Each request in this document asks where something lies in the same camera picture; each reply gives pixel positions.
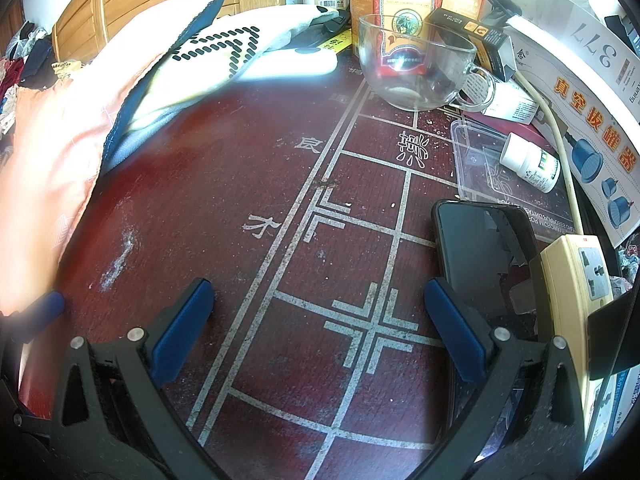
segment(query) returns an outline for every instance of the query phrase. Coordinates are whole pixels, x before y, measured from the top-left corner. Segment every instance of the beige power strip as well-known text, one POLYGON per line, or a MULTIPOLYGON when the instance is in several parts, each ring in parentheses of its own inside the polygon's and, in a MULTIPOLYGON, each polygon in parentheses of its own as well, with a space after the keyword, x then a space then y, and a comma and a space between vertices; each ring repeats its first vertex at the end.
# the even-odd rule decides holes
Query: beige power strip
POLYGON ((602 379, 589 380, 589 314, 613 301, 598 237, 563 235, 540 253, 554 333, 569 344, 580 384, 585 431, 602 379))

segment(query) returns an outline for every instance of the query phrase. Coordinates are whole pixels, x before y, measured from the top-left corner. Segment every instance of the pill bottle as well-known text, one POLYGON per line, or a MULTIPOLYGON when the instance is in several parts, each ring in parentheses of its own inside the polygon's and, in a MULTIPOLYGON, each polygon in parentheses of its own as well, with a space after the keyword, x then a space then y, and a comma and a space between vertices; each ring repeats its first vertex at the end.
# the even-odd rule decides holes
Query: pill bottle
POLYGON ((553 155, 513 133, 507 137, 500 164, 543 193, 554 188, 560 175, 560 162, 553 155))

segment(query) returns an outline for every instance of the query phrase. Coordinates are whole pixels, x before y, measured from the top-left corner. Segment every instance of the bottle cap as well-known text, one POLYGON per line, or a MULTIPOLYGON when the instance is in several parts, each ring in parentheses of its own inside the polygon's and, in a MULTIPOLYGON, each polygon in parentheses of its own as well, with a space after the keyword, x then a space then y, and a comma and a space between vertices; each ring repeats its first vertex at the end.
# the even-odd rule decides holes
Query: bottle cap
POLYGON ((500 154, 500 164, 517 172, 524 164, 528 151, 529 141, 511 133, 500 154))

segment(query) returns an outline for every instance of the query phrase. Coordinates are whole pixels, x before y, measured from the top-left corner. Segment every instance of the black smartphone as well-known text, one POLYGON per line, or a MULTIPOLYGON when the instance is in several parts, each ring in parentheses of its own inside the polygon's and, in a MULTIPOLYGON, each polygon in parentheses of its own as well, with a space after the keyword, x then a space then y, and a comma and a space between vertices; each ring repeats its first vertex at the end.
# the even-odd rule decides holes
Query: black smartphone
MULTIPOLYGON (((440 269, 462 301, 491 327, 503 326, 519 339, 537 340, 540 315, 546 329, 550 314, 538 244, 526 211, 508 204, 440 200, 431 216, 440 269)), ((481 457, 499 449, 525 380, 514 386, 481 457)), ((475 389, 462 381, 450 362, 449 425, 475 389)))

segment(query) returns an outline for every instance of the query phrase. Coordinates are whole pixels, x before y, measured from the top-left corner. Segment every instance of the clear glass mug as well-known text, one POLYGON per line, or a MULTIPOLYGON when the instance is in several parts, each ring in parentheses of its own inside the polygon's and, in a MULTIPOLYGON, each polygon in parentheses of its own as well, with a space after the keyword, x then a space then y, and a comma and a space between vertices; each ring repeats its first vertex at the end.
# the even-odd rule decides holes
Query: clear glass mug
POLYGON ((494 100, 494 78, 474 64, 476 46, 455 32, 422 22, 413 11, 362 16, 358 42, 367 83, 397 108, 416 112, 449 105, 478 112, 494 100), (484 74, 489 87, 479 104, 469 103, 459 94, 474 71, 484 74))

